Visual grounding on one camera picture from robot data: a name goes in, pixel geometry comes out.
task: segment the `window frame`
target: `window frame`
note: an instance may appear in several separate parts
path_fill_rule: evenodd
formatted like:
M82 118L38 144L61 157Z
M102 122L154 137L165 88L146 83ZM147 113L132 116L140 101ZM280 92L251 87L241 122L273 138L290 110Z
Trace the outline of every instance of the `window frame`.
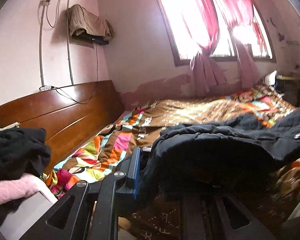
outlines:
M170 42L170 46L171 46L175 66L178 67L178 66L189 65L190 64L189 59L181 59L180 58L178 47L177 47L177 44L175 42L173 32L171 30L171 26L170 26L167 14L165 12L164 6L162 4L162 1L157 0L157 2L158 2L158 5L160 7L160 11L161 11L161 14L162 14L162 17L163 17L164 24L166 26L166 30L167 30L167 34L168 34L168 38L169 38L169 42ZM252 0L252 3L253 3L255 9L257 10L257 12L260 16L261 23L262 23L262 25L263 25L263 27L266 31L266 35L267 35L269 45L270 45L270 49L271 49L271 52L272 52L272 58L266 58L266 57L252 57L252 58L253 58L254 61L277 63L274 48L273 48L273 44L272 44L272 41L271 41L271 38L270 38L268 28L265 24L265 21L264 21L262 15L260 14L260 11L259 11L258 7L254 3L254 0ZM234 61L237 61L237 51L235 49L234 38L233 38L232 32L229 32L229 35L230 35L230 39L231 39L231 42L232 42L232 46L234 48L234 56L226 56L226 57L211 57L210 56L211 58L214 59L214 61L216 61L216 62L234 62Z

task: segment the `wooden headboard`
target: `wooden headboard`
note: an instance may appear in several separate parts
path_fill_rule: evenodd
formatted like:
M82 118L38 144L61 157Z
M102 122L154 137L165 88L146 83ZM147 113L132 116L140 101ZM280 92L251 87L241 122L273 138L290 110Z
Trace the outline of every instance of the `wooden headboard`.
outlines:
M0 106L0 128L19 122L20 127L42 127L47 131L46 144L52 155L45 171L98 130L115 122L124 111L111 80L63 87L62 90L80 104L67 98L61 90L53 89Z

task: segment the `colorful blanket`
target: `colorful blanket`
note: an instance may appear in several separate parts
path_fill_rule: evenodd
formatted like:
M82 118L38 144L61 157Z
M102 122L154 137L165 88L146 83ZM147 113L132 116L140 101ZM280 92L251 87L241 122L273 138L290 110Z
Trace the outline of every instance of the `colorful blanket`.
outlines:
M151 146L167 126L223 122L241 114L253 113L263 125L271 127L295 109L264 85L228 97L154 101L104 128L54 169L66 170L92 183L111 173L135 146ZM300 161L271 174L267 181L268 188L259 189L258 194L249 195L238 190L236 195L271 230L286 220L300 201ZM120 218L119 226L141 238L169 236L178 239L178 214L177 203L165 203L159 194L151 206L129 218Z

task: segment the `tied curtain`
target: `tied curtain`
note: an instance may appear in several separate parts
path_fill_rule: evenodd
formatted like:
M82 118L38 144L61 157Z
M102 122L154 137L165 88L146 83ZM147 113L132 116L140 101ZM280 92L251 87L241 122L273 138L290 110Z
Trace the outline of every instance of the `tied curtain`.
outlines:
M215 0L230 31L240 25L253 24L253 4L251 0ZM241 41L234 37L242 88L255 84L260 76L251 54Z
M226 83L223 70L209 57L219 40L219 24L212 0L171 0L181 14L191 38L200 51L190 62L190 79L195 95L205 96L209 88Z

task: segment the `dark clothing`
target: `dark clothing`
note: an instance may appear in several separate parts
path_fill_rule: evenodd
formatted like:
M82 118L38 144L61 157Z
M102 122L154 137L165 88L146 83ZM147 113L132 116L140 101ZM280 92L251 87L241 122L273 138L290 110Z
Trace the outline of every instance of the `dark clothing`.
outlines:
M23 173L40 177L51 159L45 145L46 131L11 128L0 131L0 181L20 179ZM0 225L10 211L18 209L22 199L0 206Z
M141 205L155 197L159 184L185 184L197 178L196 171L268 174L300 158L300 108L271 128L252 114L223 123L177 125L162 131L150 156L140 172Z

